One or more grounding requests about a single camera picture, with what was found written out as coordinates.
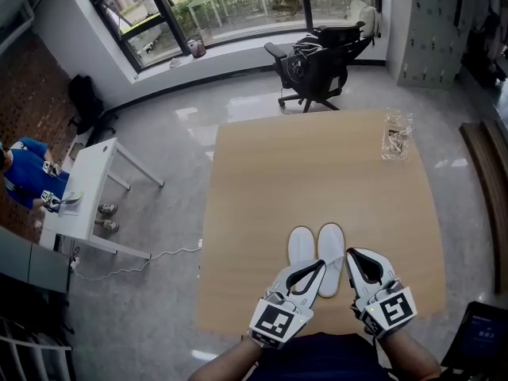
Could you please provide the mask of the grey locker cabinet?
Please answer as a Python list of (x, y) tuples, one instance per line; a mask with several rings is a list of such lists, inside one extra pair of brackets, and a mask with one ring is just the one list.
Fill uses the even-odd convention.
[(392, 0), (387, 67), (399, 86), (451, 87), (474, 5), (475, 0)]

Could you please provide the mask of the black chair with backpack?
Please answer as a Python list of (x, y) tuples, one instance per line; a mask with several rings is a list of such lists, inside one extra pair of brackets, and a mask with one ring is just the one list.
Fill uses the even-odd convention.
[(104, 104), (96, 95), (90, 76), (75, 76), (69, 82), (67, 92), (78, 114), (78, 117), (73, 117), (68, 124), (76, 127), (77, 135), (96, 128), (99, 131), (109, 130), (113, 134), (116, 133), (116, 130), (108, 125), (109, 120), (103, 116)]

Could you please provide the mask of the person's left forearm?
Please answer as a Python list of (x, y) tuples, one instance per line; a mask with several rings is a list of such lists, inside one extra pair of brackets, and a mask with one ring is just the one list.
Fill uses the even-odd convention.
[(187, 381), (242, 381), (262, 352), (260, 345), (246, 336), (226, 352), (201, 366)]

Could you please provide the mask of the white shelf rack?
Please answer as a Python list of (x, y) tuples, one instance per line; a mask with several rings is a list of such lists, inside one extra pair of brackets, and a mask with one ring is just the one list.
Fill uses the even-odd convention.
[(0, 317), (0, 381), (76, 381), (72, 347)]

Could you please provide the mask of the clear plastic bag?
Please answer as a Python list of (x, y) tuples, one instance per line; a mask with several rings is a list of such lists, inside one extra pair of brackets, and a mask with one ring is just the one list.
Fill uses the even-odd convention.
[(413, 132), (413, 115), (401, 110), (388, 110), (384, 119), (381, 156), (384, 160), (405, 160)]

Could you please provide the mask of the grey folding table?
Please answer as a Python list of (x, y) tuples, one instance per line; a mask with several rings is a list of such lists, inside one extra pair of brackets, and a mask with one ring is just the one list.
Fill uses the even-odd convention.
[(66, 294), (70, 262), (64, 254), (27, 241), (0, 226), (0, 274)]

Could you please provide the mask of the black office chair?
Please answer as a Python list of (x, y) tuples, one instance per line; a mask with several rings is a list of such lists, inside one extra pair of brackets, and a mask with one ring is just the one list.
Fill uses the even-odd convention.
[(272, 42), (264, 49), (275, 60), (274, 69), (282, 88), (295, 91), (278, 98), (284, 109), (289, 101), (304, 105), (309, 111), (314, 102), (339, 110), (329, 100), (341, 95), (348, 78), (348, 65), (374, 42), (374, 32), (363, 21), (354, 25), (317, 27), (295, 42), (286, 54)]

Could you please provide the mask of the brown wooden planks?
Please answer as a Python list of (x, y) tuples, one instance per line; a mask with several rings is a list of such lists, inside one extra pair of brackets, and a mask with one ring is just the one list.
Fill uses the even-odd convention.
[(508, 293), (508, 139), (494, 121), (463, 123), (459, 131), (487, 207), (494, 253), (494, 292)]

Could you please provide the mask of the person's right forearm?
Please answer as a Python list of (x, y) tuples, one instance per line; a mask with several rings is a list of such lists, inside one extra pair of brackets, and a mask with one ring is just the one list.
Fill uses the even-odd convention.
[(442, 370), (435, 356), (404, 329), (389, 333), (378, 342), (392, 369), (406, 381), (440, 378)]

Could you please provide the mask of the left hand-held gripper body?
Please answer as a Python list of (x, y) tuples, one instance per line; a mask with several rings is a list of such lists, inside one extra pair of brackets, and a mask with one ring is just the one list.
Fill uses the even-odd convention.
[(256, 306), (248, 335), (261, 348), (282, 348), (313, 318), (311, 308), (291, 296), (267, 290)]

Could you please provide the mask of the pink bag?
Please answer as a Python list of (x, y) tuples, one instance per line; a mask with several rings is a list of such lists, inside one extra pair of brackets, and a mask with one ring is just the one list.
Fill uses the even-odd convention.
[(200, 34), (192, 35), (186, 39), (186, 45), (190, 54), (195, 58), (201, 58), (206, 54), (206, 46)]

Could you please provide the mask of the white bag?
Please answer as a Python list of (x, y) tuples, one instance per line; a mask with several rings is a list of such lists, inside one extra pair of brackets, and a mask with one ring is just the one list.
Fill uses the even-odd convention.
[(382, 15), (364, 0), (351, 1), (345, 24), (348, 27), (358, 28), (360, 39), (381, 37)]

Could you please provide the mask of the black swivel chair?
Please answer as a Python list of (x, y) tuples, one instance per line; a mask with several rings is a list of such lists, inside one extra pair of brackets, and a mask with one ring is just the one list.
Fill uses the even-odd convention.
[(26, 323), (41, 332), (52, 334), (75, 334), (67, 323), (69, 302), (64, 294), (55, 291), (31, 288), (23, 308)]

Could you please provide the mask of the clothes rack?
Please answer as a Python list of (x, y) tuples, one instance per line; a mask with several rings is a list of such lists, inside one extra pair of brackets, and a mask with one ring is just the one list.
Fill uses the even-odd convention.
[(508, 0), (476, 0), (462, 63), (482, 87), (508, 80)]

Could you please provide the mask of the black framed window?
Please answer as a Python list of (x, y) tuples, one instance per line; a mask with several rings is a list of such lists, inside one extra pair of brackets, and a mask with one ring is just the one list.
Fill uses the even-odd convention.
[[(353, 23), (355, 0), (90, 0), (135, 71), (254, 37)], [(361, 0), (379, 9), (382, 0)]]

